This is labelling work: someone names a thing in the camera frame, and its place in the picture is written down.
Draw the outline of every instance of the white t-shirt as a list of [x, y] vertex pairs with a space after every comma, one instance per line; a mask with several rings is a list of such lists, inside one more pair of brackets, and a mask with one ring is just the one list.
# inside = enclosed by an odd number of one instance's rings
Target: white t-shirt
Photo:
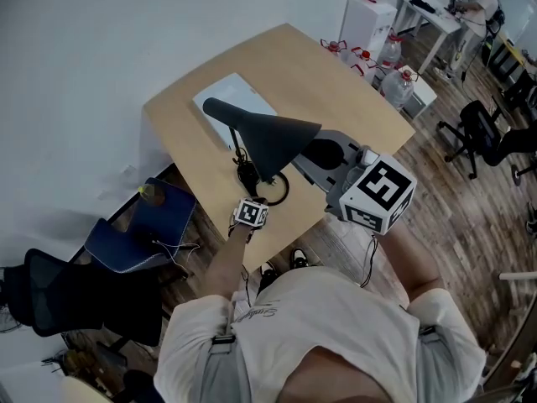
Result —
[[[154, 378], [166, 403], [189, 401], [200, 347], [225, 332], [228, 307], [225, 298], [207, 296], [175, 308]], [[435, 333], [419, 337], [424, 326], [438, 326], [442, 339]], [[398, 403], [465, 401], [485, 364], [485, 353], [446, 290], [430, 290], [404, 310], [326, 267], [280, 276], [232, 330], [256, 403], [274, 403], [317, 346], [370, 375]]]
[[493, 17], [499, 7], [498, 0], [476, 0], [482, 10], [469, 10], [462, 15], [468, 28], [479, 37], [487, 35], [487, 21]]

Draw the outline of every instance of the desk lamp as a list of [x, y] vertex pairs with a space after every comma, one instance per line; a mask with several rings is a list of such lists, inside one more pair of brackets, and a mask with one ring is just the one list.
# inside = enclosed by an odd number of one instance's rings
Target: desk lamp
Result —
[[396, 159], [375, 154], [340, 131], [250, 113], [216, 98], [205, 100], [203, 112], [231, 129], [237, 164], [243, 157], [234, 130], [261, 181], [270, 181], [292, 163], [326, 193], [325, 211], [342, 221], [385, 234], [412, 200], [416, 179]]

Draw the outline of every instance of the white table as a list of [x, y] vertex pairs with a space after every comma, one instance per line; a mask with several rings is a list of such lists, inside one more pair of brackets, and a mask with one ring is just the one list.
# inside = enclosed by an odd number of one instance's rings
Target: white table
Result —
[[402, 0], [402, 1], [403, 1], [403, 4], [401, 5], [401, 9], [399, 10], [397, 14], [397, 18], [395, 19], [394, 31], [396, 34], [399, 32], [401, 24], [404, 21], [404, 15], [406, 14], [406, 11], [408, 8], [416, 12], [414, 21], [417, 20], [418, 23], [416, 24], [414, 31], [412, 32], [412, 35], [414, 37], [418, 35], [423, 19], [426, 19], [427, 21], [429, 21], [431, 24], [437, 27], [441, 32], [435, 45], [432, 47], [429, 54], [427, 55], [427, 58], [425, 58], [425, 61], [421, 65], [420, 69], [418, 70], [418, 73], [420, 73], [420, 75], [423, 75], [423, 73], [427, 69], [427, 66], [432, 61], [433, 57], [436, 55], [436, 53], [438, 52], [438, 50], [444, 43], [444, 40], [446, 40], [446, 37], [449, 34], [455, 33], [457, 30], [459, 30], [461, 28], [461, 24], [459, 21], [455, 19], [453, 15], [451, 15], [444, 9], [444, 5], [438, 2], [438, 0], [423, 0], [424, 2], [427, 2], [428, 4], [430, 4], [436, 10], [436, 13], [429, 13], [423, 10], [422, 8], [413, 6], [412, 4], [410, 4], [410, 0]]

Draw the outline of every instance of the black office chair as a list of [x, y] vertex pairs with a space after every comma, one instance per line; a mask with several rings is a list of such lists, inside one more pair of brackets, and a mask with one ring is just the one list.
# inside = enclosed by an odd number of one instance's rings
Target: black office chair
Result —
[[462, 146], [453, 155], [446, 155], [444, 161], [449, 163], [464, 151], [467, 152], [472, 173], [470, 179], [477, 178], [476, 160], [474, 154], [483, 157], [485, 163], [490, 166], [499, 165], [509, 154], [531, 153], [537, 151], [537, 124], [532, 123], [523, 130], [511, 130], [503, 137], [494, 124], [493, 117], [481, 102], [471, 102], [461, 111], [461, 122], [458, 128], [440, 121], [438, 128], [447, 128], [459, 140]]
[[43, 338], [104, 326], [144, 345], [159, 344], [162, 302], [152, 270], [120, 275], [30, 249], [24, 264], [4, 270], [0, 291], [13, 318]]

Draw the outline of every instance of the blue chair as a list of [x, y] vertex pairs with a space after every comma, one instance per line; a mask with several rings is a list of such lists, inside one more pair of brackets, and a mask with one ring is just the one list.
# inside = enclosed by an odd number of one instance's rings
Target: blue chair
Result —
[[101, 218], [84, 244], [95, 259], [114, 272], [129, 273], [169, 263], [180, 249], [196, 207], [196, 198], [176, 186], [154, 178], [146, 184], [164, 190], [164, 204], [152, 206], [139, 199], [126, 232]]

